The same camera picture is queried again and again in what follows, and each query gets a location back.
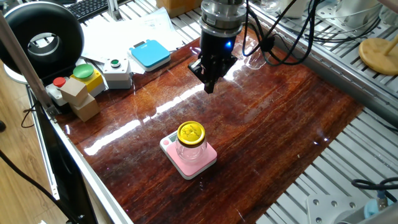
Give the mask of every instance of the paper sheet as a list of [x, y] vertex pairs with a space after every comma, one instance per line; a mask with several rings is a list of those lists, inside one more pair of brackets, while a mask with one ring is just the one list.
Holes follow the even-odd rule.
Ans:
[[[129, 58], [129, 48], [146, 40], [156, 40], [169, 51], [183, 46], [164, 8], [133, 21], [90, 25], [83, 32], [85, 46], [81, 56], [101, 63], [108, 58]], [[134, 59], [129, 61], [131, 72], [145, 72]]]

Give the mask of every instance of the keyboard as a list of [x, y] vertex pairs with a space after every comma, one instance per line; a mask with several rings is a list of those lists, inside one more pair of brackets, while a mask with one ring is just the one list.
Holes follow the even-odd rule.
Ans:
[[83, 0], [68, 7], [79, 22], [84, 22], [108, 9], [107, 0]]

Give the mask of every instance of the teal device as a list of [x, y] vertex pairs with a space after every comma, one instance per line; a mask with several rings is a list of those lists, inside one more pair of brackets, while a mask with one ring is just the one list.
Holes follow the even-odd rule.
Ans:
[[147, 72], [170, 61], [170, 52], [156, 40], [130, 48], [129, 54]]

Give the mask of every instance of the kitchen scale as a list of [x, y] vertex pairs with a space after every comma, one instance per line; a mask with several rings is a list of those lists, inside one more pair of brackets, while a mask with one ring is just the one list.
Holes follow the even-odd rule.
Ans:
[[207, 143], [207, 148], [199, 160], [195, 162], [184, 161], [177, 154], [177, 150], [175, 149], [176, 140], [177, 131], [174, 131], [172, 134], [169, 134], [167, 137], [160, 140], [160, 148], [162, 148], [163, 152], [170, 159], [184, 179], [190, 180], [196, 177], [198, 174], [203, 172], [217, 161], [217, 152], [209, 143]]

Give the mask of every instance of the yellow wooden base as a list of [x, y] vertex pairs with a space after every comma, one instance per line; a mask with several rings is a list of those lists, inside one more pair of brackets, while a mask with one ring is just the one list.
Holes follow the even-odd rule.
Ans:
[[359, 56], [376, 72], [384, 75], [398, 75], [398, 47], [395, 46], [388, 55], [383, 54], [389, 44], [388, 40], [380, 38], [364, 40], [359, 45]]
[[91, 92], [92, 90], [94, 90], [95, 87], [97, 87], [98, 85], [100, 85], [101, 83], [104, 82], [100, 72], [98, 72], [95, 69], [94, 69], [94, 74], [92, 74], [87, 79], [77, 78], [77, 77], [75, 77], [75, 75], [71, 75], [70, 78], [74, 78], [74, 79], [79, 80], [82, 83], [86, 84], [88, 92]]

